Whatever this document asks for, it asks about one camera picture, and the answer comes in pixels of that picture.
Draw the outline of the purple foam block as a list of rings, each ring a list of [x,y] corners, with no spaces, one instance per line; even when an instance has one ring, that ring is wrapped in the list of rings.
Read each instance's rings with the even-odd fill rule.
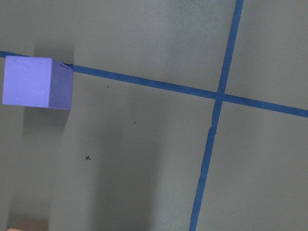
[[[7,56],[2,103],[70,110],[73,69],[55,59]]]

